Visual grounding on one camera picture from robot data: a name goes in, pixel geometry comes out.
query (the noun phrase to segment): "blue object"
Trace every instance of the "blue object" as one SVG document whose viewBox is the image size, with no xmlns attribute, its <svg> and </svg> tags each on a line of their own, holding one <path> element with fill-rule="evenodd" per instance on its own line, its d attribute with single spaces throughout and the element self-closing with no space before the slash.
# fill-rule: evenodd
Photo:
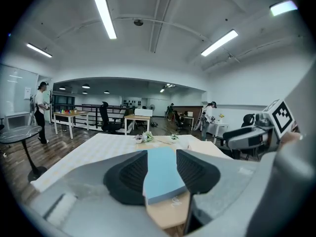
<svg viewBox="0 0 316 237">
<path fill-rule="evenodd" d="M 148 150 L 148 172 L 144 190 L 148 204 L 158 203 L 187 191 L 177 171 L 177 155 L 170 147 Z"/>
</svg>

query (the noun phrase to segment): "ceiling light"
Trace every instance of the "ceiling light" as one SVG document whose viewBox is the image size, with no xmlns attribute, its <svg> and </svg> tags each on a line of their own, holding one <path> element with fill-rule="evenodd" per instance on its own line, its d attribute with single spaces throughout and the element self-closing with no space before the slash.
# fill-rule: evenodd
<svg viewBox="0 0 316 237">
<path fill-rule="evenodd" d="M 39 49 L 38 47 L 36 47 L 36 46 L 34 46 L 34 45 L 30 44 L 30 43 L 26 44 L 26 46 L 31 48 L 31 49 L 33 49 L 33 50 L 35 50 L 35 51 L 37 51 L 37 52 L 39 52 L 39 53 L 41 53 L 41 54 L 43 54 L 43 55 L 45 55 L 45 56 L 47 56 L 47 57 L 49 57 L 49 58 L 53 57 L 49 53 L 44 52 L 43 50 Z"/>
<path fill-rule="evenodd" d="M 85 89 L 90 89 L 90 86 L 87 83 L 85 83 L 82 87 Z"/>
<path fill-rule="evenodd" d="M 297 6 L 291 0 L 275 4 L 270 7 L 273 16 L 277 16 L 287 11 L 297 10 Z"/>
<path fill-rule="evenodd" d="M 12 76 L 12 75 L 9 75 L 10 77 L 16 77 L 16 78 L 23 78 L 23 77 L 17 77 L 17 76 Z"/>
<path fill-rule="evenodd" d="M 214 44 L 212 44 L 210 47 L 208 47 L 205 51 L 201 53 L 203 56 L 209 55 L 211 52 L 215 51 L 228 41 L 232 40 L 233 38 L 237 37 L 238 34 L 235 32 L 235 30 L 231 30 L 229 33 L 227 33 L 225 36 L 221 37 L 218 41 L 216 41 Z"/>
<path fill-rule="evenodd" d="M 95 3 L 97 4 L 103 25 L 104 25 L 105 29 L 107 30 L 109 38 L 116 39 L 117 35 L 116 35 L 114 27 L 113 27 L 113 23 L 111 20 L 111 15 L 109 12 L 107 1 L 106 0 L 95 0 Z"/>
</svg>

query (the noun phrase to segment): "person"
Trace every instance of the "person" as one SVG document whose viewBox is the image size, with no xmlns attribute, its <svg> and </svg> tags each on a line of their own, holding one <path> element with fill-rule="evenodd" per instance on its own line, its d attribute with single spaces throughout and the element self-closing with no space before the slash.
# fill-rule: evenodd
<svg viewBox="0 0 316 237">
<path fill-rule="evenodd" d="M 169 108 L 168 108 L 168 120 L 171 121 L 171 116 L 173 114 L 173 108 L 172 106 L 174 106 L 174 104 L 172 103 L 171 105 L 169 105 Z"/>
<path fill-rule="evenodd" d="M 209 127 L 209 124 L 212 122 L 212 109 L 217 108 L 216 102 L 211 102 L 207 104 L 205 109 L 202 112 L 202 133 L 201 133 L 201 141 L 206 141 L 206 133 Z"/>
<path fill-rule="evenodd" d="M 43 102 L 43 92 L 46 91 L 47 84 L 42 81 L 39 85 L 38 92 L 35 96 L 35 119 L 38 125 L 42 127 L 42 130 L 39 132 L 39 140 L 42 144 L 47 144 L 49 140 L 46 140 L 45 138 L 45 119 L 44 119 L 44 113 L 45 110 L 49 110 L 49 107 L 46 106 Z"/>
</svg>

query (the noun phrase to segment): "floor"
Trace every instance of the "floor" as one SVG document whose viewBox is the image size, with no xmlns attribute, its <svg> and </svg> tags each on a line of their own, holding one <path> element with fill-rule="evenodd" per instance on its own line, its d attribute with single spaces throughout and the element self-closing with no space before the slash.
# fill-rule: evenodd
<svg viewBox="0 0 316 237">
<path fill-rule="evenodd" d="M 172 121 L 168 121 L 162 117 L 152 117 L 151 122 L 156 122 L 157 127 L 150 127 L 150 131 L 155 135 L 171 135 L 176 131 L 176 125 Z M 70 139 L 69 129 L 66 132 L 62 132 L 61 125 L 57 125 L 58 135 L 55 134 L 54 125 L 45 126 L 46 138 L 49 140 L 47 145 L 42 145 L 37 136 L 34 136 L 27 140 L 27 147 L 30 156 L 36 166 L 44 166 L 47 169 L 52 167 L 65 155 L 70 153 L 76 147 L 97 134 L 97 131 L 87 131 L 85 129 L 74 128 L 74 139 Z M 188 130 L 181 131 L 180 134 L 191 134 L 200 139 L 201 132 L 191 131 L 191 127 L 187 127 Z M 141 134 L 146 131 L 146 128 L 135 128 L 130 135 Z M 207 135 L 207 140 L 213 140 L 210 134 Z M 1 166 L 2 172 L 6 177 L 6 180 L 11 187 L 12 193 L 16 199 L 20 202 L 28 204 L 36 195 L 37 192 L 33 186 L 28 182 L 27 175 L 30 172 L 30 165 L 27 160 L 21 143 L 11 145 L 0 145 L 1 152 Z M 181 236 L 183 225 L 166 230 L 171 236 Z"/>
</svg>

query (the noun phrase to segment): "railing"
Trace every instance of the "railing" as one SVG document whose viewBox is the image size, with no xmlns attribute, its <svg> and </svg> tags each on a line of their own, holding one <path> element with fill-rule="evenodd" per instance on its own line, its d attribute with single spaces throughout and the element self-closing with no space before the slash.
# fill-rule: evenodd
<svg viewBox="0 0 316 237">
<path fill-rule="evenodd" d="M 73 110 L 74 108 L 76 108 L 78 111 L 94 113 L 94 115 L 88 115 L 88 121 L 92 122 L 92 124 L 89 124 L 89 125 L 95 125 L 95 128 L 98 128 L 98 121 L 99 121 L 98 118 L 102 118 L 101 115 L 98 115 L 100 113 L 100 110 L 99 110 L 100 107 L 101 107 L 101 105 L 88 105 L 88 104 L 83 104 L 83 105 L 52 104 L 52 120 L 54 119 L 54 115 L 53 115 L 54 112 L 59 112 L 61 110 Z M 132 109 L 132 108 L 109 105 L 107 107 L 108 117 L 110 119 L 118 118 L 118 117 L 110 116 L 109 114 L 122 114 L 121 110 L 130 110 L 130 109 Z M 56 119 L 60 120 L 60 121 L 68 121 L 68 118 L 62 117 L 62 116 L 56 116 Z M 86 118 L 74 117 L 74 125 L 76 124 L 77 119 L 78 120 L 86 120 Z"/>
</svg>

